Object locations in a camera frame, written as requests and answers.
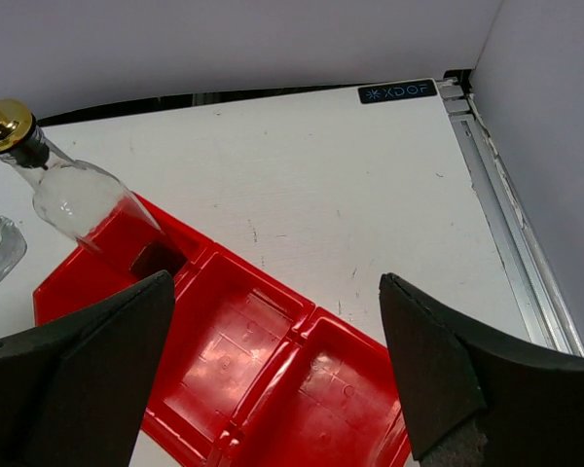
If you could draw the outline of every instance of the bottle cap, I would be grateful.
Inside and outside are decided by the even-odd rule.
[[[35,118],[21,102],[0,100],[0,153],[11,150],[33,128]]]

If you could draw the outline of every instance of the black sticker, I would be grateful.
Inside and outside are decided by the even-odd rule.
[[[432,80],[407,81],[405,83],[359,88],[359,99],[361,99],[362,104],[414,99],[430,95],[437,95],[437,89]]]

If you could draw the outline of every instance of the table surface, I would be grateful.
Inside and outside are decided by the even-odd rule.
[[[328,90],[46,133],[379,342],[389,271],[528,338],[438,96],[361,105],[356,89]],[[0,284],[0,337],[33,326],[32,291],[74,247],[30,198],[0,163],[0,214],[28,242]],[[131,465],[176,464],[141,434]]]

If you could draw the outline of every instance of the divided red tray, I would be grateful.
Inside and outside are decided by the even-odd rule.
[[[144,203],[188,262],[143,430],[190,467],[403,465],[386,348]],[[133,281],[78,248],[35,291],[36,323]]]

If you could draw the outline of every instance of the red container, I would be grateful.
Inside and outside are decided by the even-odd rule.
[[[403,465],[410,447],[386,348],[145,205],[188,262],[143,430],[191,467]],[[78,248],[35,291],[36,322],[133,281]]]

